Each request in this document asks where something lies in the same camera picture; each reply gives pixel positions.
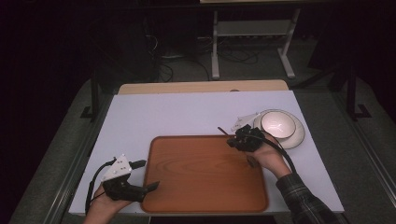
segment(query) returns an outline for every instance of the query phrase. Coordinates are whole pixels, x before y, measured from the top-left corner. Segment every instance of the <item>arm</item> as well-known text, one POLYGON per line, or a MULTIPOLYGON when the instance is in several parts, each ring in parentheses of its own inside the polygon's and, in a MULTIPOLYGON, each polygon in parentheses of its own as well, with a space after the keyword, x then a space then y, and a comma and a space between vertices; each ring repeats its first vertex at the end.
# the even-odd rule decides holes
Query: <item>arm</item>
MULTIPOLYGON (((265 135, 265 137, 276 143, 272 136, 265 135)), ((282 156, 274 148, 262 144, 256 151, 247 152, 247 155, 252 156, 262 167, 276 176, 276 186, 291 211, 295 223, 341 223, 329 207, 311 193, 303 180, 291 172, 282 156)))
POLYGON ((107 197, 102 185, 94 193, 94 200, 90 210, 84 219, 84 224, 106 224, 124 207, 132 202, 118 200, 113 201, 107 197))

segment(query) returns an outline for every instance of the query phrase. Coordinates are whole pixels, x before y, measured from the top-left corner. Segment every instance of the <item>person's left hand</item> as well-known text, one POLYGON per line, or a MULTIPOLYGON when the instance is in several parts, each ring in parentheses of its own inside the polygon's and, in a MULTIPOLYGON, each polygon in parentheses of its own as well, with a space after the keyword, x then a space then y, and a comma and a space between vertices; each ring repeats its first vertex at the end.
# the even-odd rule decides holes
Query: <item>person's left hand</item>
POLYGON ((96 190, 93 198, 84 223, 108 223, 122 208, 132 203, 124 200, 112 200, 105 194, 102 185, 96 190))

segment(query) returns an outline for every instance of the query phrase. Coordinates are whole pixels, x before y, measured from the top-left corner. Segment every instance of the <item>wire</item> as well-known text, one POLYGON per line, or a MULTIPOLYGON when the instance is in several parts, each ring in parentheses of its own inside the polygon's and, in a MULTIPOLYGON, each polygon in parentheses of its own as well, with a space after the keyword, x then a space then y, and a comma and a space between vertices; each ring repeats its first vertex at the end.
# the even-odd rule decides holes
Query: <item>wire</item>
POLYGON ((105 194, 105 192, 103 191, 102 193, 96 195, 95 197, 93 197, 93 198, 91 199, 91 202, 92 202, 93 200, 99 198, 100 196, 104 195, 104 194, 105 194))
MULTIPOLYGON (((220 44, 223 44, 226 40, 228 39, 228 36, 220 42, 220 44)), ((259 61, 259 55, 262 53, 263 50, 267 49, 270 45, 274 44, 279 38, 276 38, 276 36, 273 36, 272 39, 258 52, 254 52, 252 50, 247 50, 247 46, 244 43, 239 42, 239 45, 242 47, 240 50, 232 50, 230 45, 223 45, 224 49, 219 49, 218 50, 218 55, 225 61, 232 62, 232 63, 243 63, 243 64, 255 64, 259 61), (242 52, 246 55, 244 58, 239 58, 234 55, 235 52, 242 52)))
POLYGON ((124 66, 122 66, 119 62, 117 62, 117 60, 115 60, 109 53, 107 53, 91 36, 90 33, 88 33, 88 38, 91 40, 91 42, 96 46, 97 49, 99 49, 103 55, 105 55, 111 62, 113 62, 119 69, 121 69, 122 71, 124 71, 126 74, 131 74, 131 72, 125 68, 124 66))
POLYGON ((148 53, 151 54, 151 56, 154 56, 155 54, 155 49, 158 47, 158 39, 154 35, 146 35, 146 37, 149 37, 151 39, 154 39, 155 44, 154 47, 152 47, 152 50, 150 50, 148 53))
POLYGON ((173 69, 172 69, 170 66, 168 66, 168 65, 166 65, 166 64, 163 64, 163 63, 160 64, 160 66, 166 67, 167 69, 170 70, 170 73, 166 73, 163 69, 160 68, 162 73, 164 73, 164 74, 166 74, 166 75, 169 76, 168 79, 164 79, 164 78, 163 78, 163 74, 160 74, 160 79, 161 79, 163 82, 169 82, 169 81, 173 80, 173 74, 174 74, 173 69))
POLYGON ((286 152, 286 150, 282 147, 282 145, 279 144, 279 142, 276 140, 276 138, 275 138, 275 140, 276 140, 276 142, 278 143, 278 145, 276 145, 276 144, 273 143, 272 141, 266 139, 265 137, 264 137, 264 138, 261 138, 261 137, 259 137, 259 136, 251 135, 251 134, 246 134, 245 136, 254 137, 254 138, 257 138, 257 139, 261 139, 264 143, 266 143, 266 144, 270 145, 271 147, 273 147, 276 151, 278 151, 278 152, 286 159, 286 161, 288 162, 288 164, 289 164, 289 166, 290 166, 291 171, 292 171, 293 173, 297 174, 296 168, 294 167, 294 163, 293 163, 293 161, 291 160, 289 154, 288 154, 288 153, 286 152))
POLYGON ((103 164, 101 167, 99 167, 99 169, 96 171, 95 175, 93 176, 92 181, 90 182, 90 186, 88 188, 88 193, 87 193, 87 199, 85 200, 85 215, 88 214, 88 211, 90 210, 90 206, 91 206, 91 201, 93 199, 91 199, 92 194, 93 194, 93 187, 95 186, 95 180, 96 177, 99 175, 99 173, 103 170, 103 168, 112 165, 117 159, 114 158, 112 161, 108 161, 105 164, 103 164))
POLYGON ((210 75, 209 75, 209 72, 207 71, 206 67, 205 67, 202 63, 200 63, 200 62, 198 62, 198 61, 196 61, 196 60, 188 59, 188 58, 185 58, 185 57, 180 57, 180 58, 176 58, 176 59, 169 60, 169 62, 164 62, 164 63, 175 63, 175 62, 182 62, 182 61, 197 63, 198 65, 200 65, 201 67, 203 67, 204 70, 205 70, 205 73, 206 73, 206 78, 207 78, 208 81, 210 81, 210 75))

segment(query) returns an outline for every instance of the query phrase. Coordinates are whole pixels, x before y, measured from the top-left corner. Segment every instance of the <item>cable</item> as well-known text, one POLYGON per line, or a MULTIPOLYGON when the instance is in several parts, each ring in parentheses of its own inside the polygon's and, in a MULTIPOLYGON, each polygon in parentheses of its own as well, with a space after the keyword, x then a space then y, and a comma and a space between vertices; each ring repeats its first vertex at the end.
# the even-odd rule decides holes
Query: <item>cable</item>
POLYGON ((260 49, 258 52, 254 52, 252 50, 247 50, 248 47, 246 46, 246 44, 242 43, 241 41, 238 41, 239 45, 242 47, 242 49, 233 51, 229 45, 226 45, 225 47, 227 49, 219 49, 218 50, 218 55, 223 60, 228 61, 228 62, 232 62, 232 63, 255 64, 255 63, 257 63, 259 61, 259 55, 262 53, 262 51, 265 50, 266 48, 268 48, 270 45, 274 44, 277 40, 278 40, 278 38, 273 36, 271 38, 271 40, 265 46, 263 46, 262 49, 260 49), (244 53, 246 55, 246 57, 245 58, 238 58, 237 56, 235 56, 233 54, 235 51, 239 51, 239 52, 244 53))
POLYGON ((188 61, 188 62, 192 62, 192 63, 197 63, 197 64, 199 64, 201 67, 204 68, 205 73, 206 73, 206 78, 207 78, 208 81, 210 81, 210 75, 209 75, 209 72, 207 71, 206 67, 205 67, 202 63, 200 63, 200 62, 198 62, 198 61, 196 61, 196 60, 188 59, 188 58, 184 58, 184 57, 183 57, 183 58, 172 59, 172 60, 170 60, 169 62, 164 62, 164 63, 174 63, 174 62, 181 62, 181 61, 188 61))
POLYGON ((91 202, 93 199, 91 199, 92 194, 93 194, 93 187, 95 186, 95 180, 96 177, 99 175, 99 173, 103 170, 103 168, 112 165, 117 159, 114 158, 112 161, 108 161, 105 164, 103 164, 99 169, 96 171, 95 175, 93 176, 92 181, 90 182, 90 186, 88 188, 88 193, 87 193, 87 199, 85 200, 85 215, 88 214, 88 211, 90 210, 91 202))
POLYGON ((163 78, 163 76, 162 76, 162 74, 160 74, 160 79, 163 81, 163 82, 169 82, 169 81, 171 81, 171 80, 173 80, 173 74, 174 74, 174 71, 173 71, 173 69, 170 67, 170 66, 168 66, 168 65, 166 65, 166 64, 160 64, 160 66, 164 66, 164 67, 166 67, 167 69, 169 69, 170 70, 170 73, 166 73, 165 71, 163 71, 163 69, 161 69, 161 72, 163 72, 164 74, 166 74, 166 75, 168 75, 169 76, 169 78, 168 79, 164 79, 163 78))
POLYGON ((91 199, 91 202, 92 202, 93 200, 99 198, 100 196, 104 195, 104 194, 105 194, 105 192, 103 191, 102 193, 96 195, 95 197, 93 197, 93 198, 91 199))
MULTIPOLYGON (((102 46, 92 36, 92 27, 99 21, 102 21, 103 19, 104 19, 104 17, 97 19, 97 20, 93 21, 91 24, 89 24, 89 26, 88 26, 89 40, 103 54, 103 56, 105 56, 105 58, 107 58, 110 62, 112 62, 114 65, 116 65, 116 67, 118 67, 122 72, 124 72, 125 74, 132 76, 132 77, 137 76, 138 78, 142 78, 141 75, 131 72, 127 67, 125 67, 120 62, 118 62, 109 52, 107 52, 105 49, 103 49, 102 46)), ((146 35, 146 37, 153 38, 155 40, 155 46, 153 47, 152 52, 150 50, 148 50, 148 54, 151 55, 151 57, 152 57, 151 60, 154 60, 155 49, 158 46, 158 39, 154 35, 146 35)))
POLYGON ((293 163, 293 161, 291 160, 289 154, 288 154, 288 153, 286 152, 286 150, 282 147, 282 145, 280 145, 280 143, 277 141, 277 139, 274 138, 272 135, 271 135, 271 136, 276 140, 276 142, 278 143, 278 145, 276 145, 276 144, 273 143, 272 141, 266 139, 265 137, 264 137, 264 138, 260 138, 260 137, 258 137, 258 136, 251 135, 251 134, 246 134, 246 136, 248 136, 248 137, 254 137, 254 138, 257 138, 257 139, 261 139, 264 143, 266 143, 266 144, 270 145, 271 147, 273 147, 276 151, 278 151, 278 152, 286 159, 286 161, 288 162, 288 164, 289 164, 289 166, 290 166, 291 171, 292 171, 293 173, 297 174, 296 168, 294 167, 294 163, 293 163))

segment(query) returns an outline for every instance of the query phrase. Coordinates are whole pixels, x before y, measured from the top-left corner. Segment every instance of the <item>black cable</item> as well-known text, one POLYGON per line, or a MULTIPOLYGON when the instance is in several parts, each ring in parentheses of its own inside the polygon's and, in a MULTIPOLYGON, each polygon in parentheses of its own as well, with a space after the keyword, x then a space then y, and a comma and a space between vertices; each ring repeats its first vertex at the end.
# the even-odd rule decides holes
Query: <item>black cable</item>
POLYGON ((273 143, 272 141, 266 139, 265 137, 264 137, 264 138, 260 138, 260 137, 258 137, 258 136, 250 135, 250 134, 246 134, 246 136, 248 136, 248 137, 254 137, 254 138, 257 138, 257 139, 261 139, 264 143, 266 143, 266 144, 270 145, 271 147, 273 147, 276 151, 278 151, 278 152, 286 159, 286 161, 288 162, 288 164, 289 164, 289 166, 290 166, 291 171, 292 171, 293 173, 297 174, 296 168, 294 167, 294 163, 293 163, 293 161, 291 160, 289 154, 288 154, 288 153, 286 152, 286 150, 279 144, 279 142, 276 140, 276 138, 274 138, 274 139, 277 141, 278 145, 275 144, 275 143, 273 143))
POLYGON ((93 176, 92 181, 90 182, 90 186, 88 188, 88 193, 87 193, 87 199, 85 200, 85 215, 88 214, 88 211, 90 210, 90 206, 91 206, 91 197, 93 194, 93 187, 95 187, 95 180, 96 177, 99 175, 99 173, 103 170, 103 168, 112 165, 117 159, 114 158, 112 161, 108 161, 105 164, 103 164, 101 167, 99 167, 99 169, 96 171, 95 175, 93 176))
POLYGON ((173 69, 170 67, 170 66, 168 66, 168 65, 166 65, 166 64, 160 64, 160 66, 163 66, 163 67, 166 67, 167 69, 169 69, 169 73, 166 73, 165 71, 163 71, 163 69, 161 69, 161 72, 162 73, 164 73, 164 74, 166 74, 166 75, 168 75, 169 76, 169 78, 168 79, 164 79, 163 78, 163 74, 160 74, 160 79, 163 81, 163 82, 169 82, 169 81, 172 81, 173 80, 173 74, 174 74, 174 71, 173 71, 173 69))
POLYGON ((93 200, 99 198, 100 196, 104 195, 104 194, 105 194, 105 192, 103 191, 102 193, 96 195, 95 197, 93 197, 93 198, 91 199, 91 202, 92 202, 93 200))
POLYGON ((218 51, 218 55, 225 61, 229 61, 232 63, 255 64, 259 61, 259 54, 260 54, 259 52, 257 52, 257 53, 253 52, 252 55, 249 55, 244 50, 239 50, 239 51, 245 53, 247 55, 247 57, 244 59, 240 59, 240 58, 237 58, 236 56, 232 55, 231 53, 225 54, 222 51, 218 51), (251 63, 247 63, 247 60, 250 60, 252 58, 254 58, 254 61, 251 63))
POLYGON ((206 73, 206 78, 207 78, 208 81, 210 81, 210 75, 209 75, 209 72, 207 71, 206 67, 202 63, 200 63, 200 62, 198 62, 196 60, 185 58, 185 57, 182 57, 182 56, 174 58, 174 59, 167 59, 167 60, 168 60, 168 62, 163 62, 163 63, 174 63, 174 62, 181 62, 181 61, 188 61, 188 62, 192 62, 192 63, 197 63, 201 67, 204 68, 205 73, 206 73))
MULTIPOLYGON (((95 21, 93 21, 91 24, 89 24, 88 26, 88 38, 91 41, 91 43, 110 61, 112 62, 114 65, 116 65, 121 71, 123 71, 125 74, 130 75, 130 76, 134 76, 136 74, 133 74, 133 72, 131 72, 127 67, 125 67, 124 65, 122 65, 120 62, 118 62, 113 56, 110 55, 110 53, 108 53, 105 49, 102 48, 102 46, 94 39, 94 37, 92 36, 92 27, 98 23, 99 21, 103 21, 105 19, 105 17, 99 18, 95 21)), ((155 54, 155 49, 153 49, 153 52, 151 53, 148 50, 148 54, 151 55, 151 59, 154 61, 154 54, 155 54)))

